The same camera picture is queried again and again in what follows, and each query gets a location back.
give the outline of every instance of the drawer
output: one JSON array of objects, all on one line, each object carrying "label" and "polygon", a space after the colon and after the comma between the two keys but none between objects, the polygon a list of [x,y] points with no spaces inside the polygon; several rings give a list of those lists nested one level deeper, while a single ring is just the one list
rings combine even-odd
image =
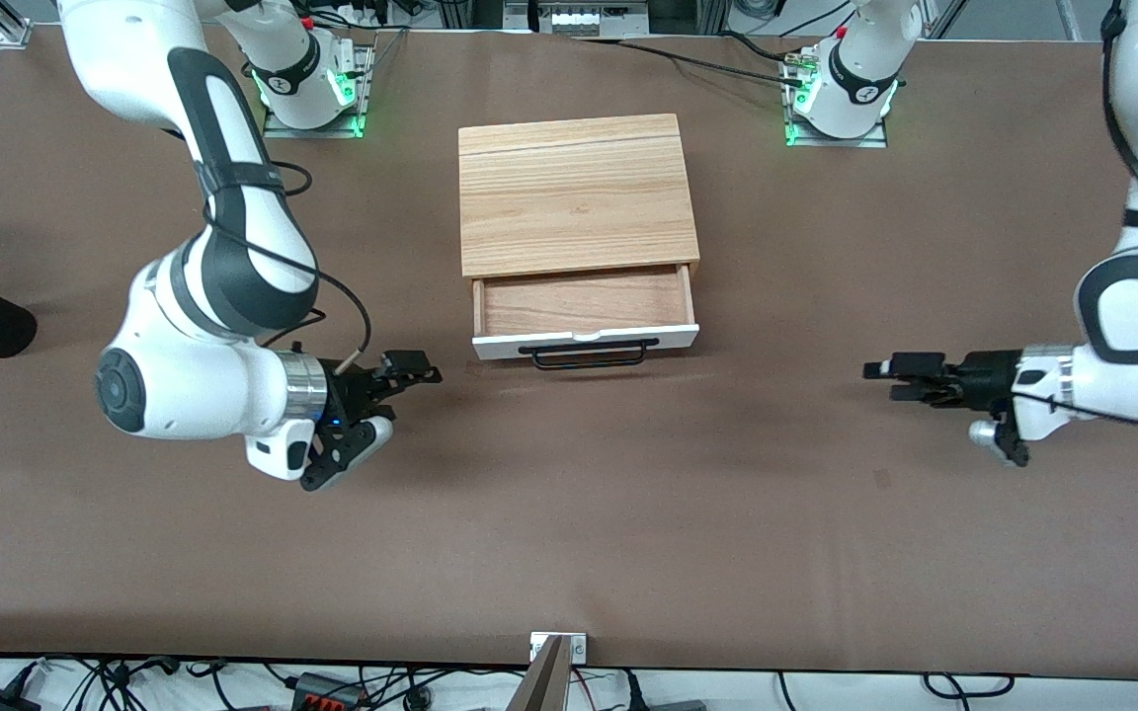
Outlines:
[{"label": "drawer", "polygon": [[483,361],[622,364],[692,346],[699,331],[688,265],[473,280],[473,348]]}]

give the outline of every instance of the wooden box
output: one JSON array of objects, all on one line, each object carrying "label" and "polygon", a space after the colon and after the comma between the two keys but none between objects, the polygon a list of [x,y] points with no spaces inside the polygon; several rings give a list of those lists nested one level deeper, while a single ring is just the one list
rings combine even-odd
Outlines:
[{"label": "wooden box", "polygon": [[464,127],[460,212],[479,358],[628,363],[700,330],[673,114]]}]

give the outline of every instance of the white floor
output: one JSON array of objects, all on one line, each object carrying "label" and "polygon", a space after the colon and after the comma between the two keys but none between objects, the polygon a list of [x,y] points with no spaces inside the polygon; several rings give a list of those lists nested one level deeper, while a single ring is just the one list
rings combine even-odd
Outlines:
[{"label": "white floor", "polygon": [[[0,659],[0,688],[8,685],[27,659]],[[340,683],[357,679],[356,667],[274,665],[281,676],[313,671]],[[629,698],[626,678],[617,670],[589,670],[584,675],[601,678],[587,680],[596,710],[626,705]],[[385,668],[366,667],[365,678],[387,673]],[[430,671],[418,671],[424,679]],[[41,703],[47,711],[64,708],[73,689],[86,675],[76,662],[46,662],[28,677],[26,697]],[[778,689],[777,676],[770,671],[636,671],[649,705],[700,700],[709,711],[787,711]],[[957,701],[932,696],[921,685],[921,678],[909,675],[795,673],[785,675],[797,711],[960,711]],[[998,680],[960,677],[966,692],[992,688]],[[520,683],[514,675],[469,676],[455,673],[430,685],[430,711],[502,710]],[[943,680],[933,680],[943,689]],[[222,689],[236,708],[289,708],[292,693],[257,664],[231,664],[221,672]],[[376,692],[379,685],[370,685]],[[406,688],[394,687],[390,694]],[[148,711],[222,711],[211,678],[192,678],[185,667],[167,677],[158,670],[134,677],[131,691],[143,701]],[[86,710],[100,706],[104,694],[91,692]],[[401,703],[387,706],[397,711]],[[1138,711],[1138,680],[1087,679],[1016,679],[1006,696],[974,698],[971,711]],[[586,694],[572,685],[566,711],[591,711]]]}]

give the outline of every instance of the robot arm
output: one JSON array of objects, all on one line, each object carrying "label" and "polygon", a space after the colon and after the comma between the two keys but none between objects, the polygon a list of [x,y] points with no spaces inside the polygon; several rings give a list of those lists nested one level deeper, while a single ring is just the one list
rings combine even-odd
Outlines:
[{"label": "robot arm", "polygon": [[1088,341],[974,352],[957,365],[945,364],[942,353],[894,353],[864,365],[864,378],[904,381],[891,390],[893,400],[989,413],[992,419],[972,423],[968,436],[1007,464],[1025,465],[1026,441],[1074,420],[1100,415],[1138,424],[1138,1],[1125,14],[1115,1],[1104,34],[1106,117],[1137,180],[1119,247],[1074,294]]},{"label": "robot arm", "polygon": [[[241,17],[224,24],[245,32],[241,46],[269,85],[292,77],[275,94],[281,116],[330,118],[343,107],[325,86],[320,41],[281,10],[266,0],[226,13]],[[379,402],[439,374],[419,352],[339,373],[335,362],[257,346],[302,323],[319,271],[236,78],[206,52],[192,0],[68,0],[60,22],[86,92],[117,116],[178,131],[206,199],[201,233],[132,281],[96,374],[104,413],[140,437],[241,433],[263,472],[307,490],[332,482],[391,436],[393,411]],[[263,35],[249,26],[280,49],[254,49]]]},{"label": "robot arm", "polygon": [[857,139],[889,110],[898,72],[925,26],[920,0],[853,0],[844,36],[826,36],[802,50],[813,67],[793,113],[834,139]]}]

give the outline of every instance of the brown table surface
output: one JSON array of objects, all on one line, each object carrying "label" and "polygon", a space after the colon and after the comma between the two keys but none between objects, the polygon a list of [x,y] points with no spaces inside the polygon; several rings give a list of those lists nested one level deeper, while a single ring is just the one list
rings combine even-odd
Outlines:
[{"label": "brown table surface", "polygon": [[[294,210],[374,347],[446,378],[320,495],[238,439],[105,422],[93,366],[135,271],[201,225],[195,176],[82,93],[58,28],[0,55],[0,294],[41,321],[0,361],[0,651],[520,662],[551,629],[609,665],[1138,676],[1138,429],[1071,424],[1006,471],[972,414],[858,379],[896,349],[1079,338],[1072,288],[1127,184],[1097,47],[917,46],[890,148],[839,150],[785,148],[773,86],[628,49],[401,41],[366,139],[271,143],[315,174]],[[726,40],[661,46],[765,69]],[[695,346],[618,372],[475,363],[457,127],[665,111]],[[346,355],[356,316],[320,306],[307,348]]]}]

